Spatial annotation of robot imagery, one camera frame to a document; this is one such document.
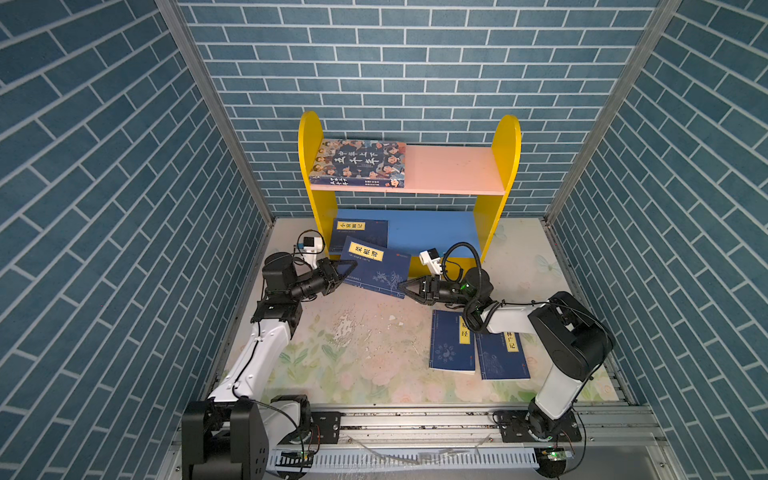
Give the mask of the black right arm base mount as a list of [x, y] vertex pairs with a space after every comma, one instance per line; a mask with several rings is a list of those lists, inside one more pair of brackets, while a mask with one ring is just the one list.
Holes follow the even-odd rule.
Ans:
[[504, 443], [576, 443], [583, 440], [580, 423], [572, 410], [557, 420], [538, 411], [528, 410], [496, 410], [490, 418]]

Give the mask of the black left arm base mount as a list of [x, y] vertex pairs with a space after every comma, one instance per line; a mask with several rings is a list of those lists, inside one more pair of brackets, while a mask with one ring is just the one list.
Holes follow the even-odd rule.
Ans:
[[313, 412], [303, 418], [299, 428], [279, 438], [279, 445], [336, 445], [341, 432], [342, 414], [338, 411]]

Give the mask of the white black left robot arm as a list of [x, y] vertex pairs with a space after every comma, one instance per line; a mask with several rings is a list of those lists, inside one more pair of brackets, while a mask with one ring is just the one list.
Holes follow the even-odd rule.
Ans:
[[278, 252], [262, 268], [263, 292], [251, 333], [232, 370], [181, 420], [181, 475], [185, 479], [261, 479], [273, 449], [287, 439], [299, 444], [304, 466], [314, 431], [306, 396], [262, 400], [268, 380], [299, 325], [303, 306], [333, 293], [356, 269], [354, 260], [321, 258], [299, 274], [295, 254]]

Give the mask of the colourful cartoon cover book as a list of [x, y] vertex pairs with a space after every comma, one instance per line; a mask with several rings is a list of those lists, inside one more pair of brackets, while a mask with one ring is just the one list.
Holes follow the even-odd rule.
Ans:
[[406, 152], [403, 142], [325, 139], [309, 180], [315, 185], [401, 189]]

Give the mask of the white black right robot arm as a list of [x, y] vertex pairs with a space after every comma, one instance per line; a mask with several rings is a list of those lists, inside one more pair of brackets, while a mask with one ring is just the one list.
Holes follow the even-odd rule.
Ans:
[[550, 369], [519, 417], [537, 441], [552, 441], [573, 424], [577, 397], [614, 347], [613, 335], [570, 293], [559, 291], [528, 303], [495, 300], [494, 286], [481, 268], [471, 268], [457, 281], [438, 275], [406, 280], [398, 289], [420, 304], [440, 303], [454, 310], [446, 327], [433, 328], [433, 368], [456, 369], [474, 347], [482, 379], [524, 379], [530, 370], [520, 337], [539, 339]]

